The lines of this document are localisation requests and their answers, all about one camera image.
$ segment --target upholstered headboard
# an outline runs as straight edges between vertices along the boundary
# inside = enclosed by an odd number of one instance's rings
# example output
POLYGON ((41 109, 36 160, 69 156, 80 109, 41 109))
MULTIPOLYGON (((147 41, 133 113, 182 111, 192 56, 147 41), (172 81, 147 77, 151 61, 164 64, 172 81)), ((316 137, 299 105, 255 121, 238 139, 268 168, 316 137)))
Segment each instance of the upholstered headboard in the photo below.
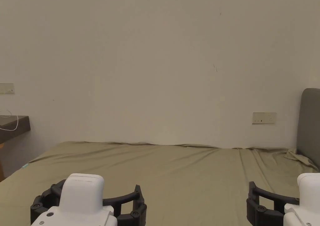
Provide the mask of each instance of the upholstered headboard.
POLYGON ((305 89, 302 94, 297 152, 320 168, 320 89, 305 89))

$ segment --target white cable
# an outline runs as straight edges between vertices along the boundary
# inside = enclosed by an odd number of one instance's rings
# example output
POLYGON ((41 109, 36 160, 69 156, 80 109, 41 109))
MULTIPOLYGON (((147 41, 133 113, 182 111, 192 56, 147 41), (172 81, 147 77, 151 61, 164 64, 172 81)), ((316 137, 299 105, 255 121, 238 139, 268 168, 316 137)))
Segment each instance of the white cable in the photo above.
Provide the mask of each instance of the white cable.
MULTIPOLYGON (((10 113, 9 116, 3 116, 3 115, 0 115, 0 117, 2 118, 9 118, 9 117, 12 117, 12 113, 10 110, 0 110, 0 112, 3 112, 3 111, 8 111, 10 113)), ((17 128, 18 128, 18 124, 19 124, 19 117, 17 116, 17 125, 16 125, 16 128, 14 130, 6 130, 6 129, 2 129, 0 128, 0 130, 5 130, 5 131, 15 131, 17 128)))

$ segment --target dark wooden desk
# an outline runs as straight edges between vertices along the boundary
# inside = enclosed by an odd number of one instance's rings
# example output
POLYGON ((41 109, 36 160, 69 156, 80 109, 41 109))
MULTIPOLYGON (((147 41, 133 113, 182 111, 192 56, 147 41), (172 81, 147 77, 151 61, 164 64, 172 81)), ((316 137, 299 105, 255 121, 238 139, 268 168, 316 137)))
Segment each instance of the dark wooden desk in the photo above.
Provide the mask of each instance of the dark wooden desk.
MULTIPOLYGON (((29 116, 18 116, 19 124, 15 131, 5 131, 0 130, 0 148, 3 147, 4 142, 17 137, 21 134, 24 134, 30 131, 30 121, 29 116)), ((6 130, 14 130, 17 125, 17 116, 13 115, 9 118, 0 117, 0 128, 6 130)), ((0 182, 4 179, 1 160, 0 160, 0 182)))

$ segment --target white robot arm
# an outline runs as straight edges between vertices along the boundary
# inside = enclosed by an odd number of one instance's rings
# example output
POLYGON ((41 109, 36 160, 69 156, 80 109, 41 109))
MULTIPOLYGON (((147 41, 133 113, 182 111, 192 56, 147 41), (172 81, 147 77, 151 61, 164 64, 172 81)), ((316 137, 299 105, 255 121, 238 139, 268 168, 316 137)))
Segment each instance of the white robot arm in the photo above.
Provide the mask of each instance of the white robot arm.
POLYGON ((145 226, 147 205, 136 185, 131 194, 103 199, 104 179, 94 174, 71 174, 36 197, 30 207, 32 226, 145 226), (133 201, 133 211, 121 205, 133 201))
POLYGON ((273 194, 249 183, 247 218, 253 226, 316 226, 320 222, 320 174, 299 175, 300 198, 273 194), (259 196, 274 201, 274 210, 259 205, 259 196))

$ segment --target electrical outlet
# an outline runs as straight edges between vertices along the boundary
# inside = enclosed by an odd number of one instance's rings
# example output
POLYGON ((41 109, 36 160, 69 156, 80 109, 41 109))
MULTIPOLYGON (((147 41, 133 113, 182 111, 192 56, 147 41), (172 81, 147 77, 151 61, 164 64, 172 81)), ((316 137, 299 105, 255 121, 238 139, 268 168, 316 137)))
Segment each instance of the electrical outlet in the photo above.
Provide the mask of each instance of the electrical outlet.
POLYGON ((275 124, 277 120, 277 113, 264 113, 266 124, 275 124))
POLYGON ((13 83, 0 83, 0 94, 14 94, 13 83))
POLYGON ((253 113, 252 124, 275 124, 277 121, 277 113, 253 113))

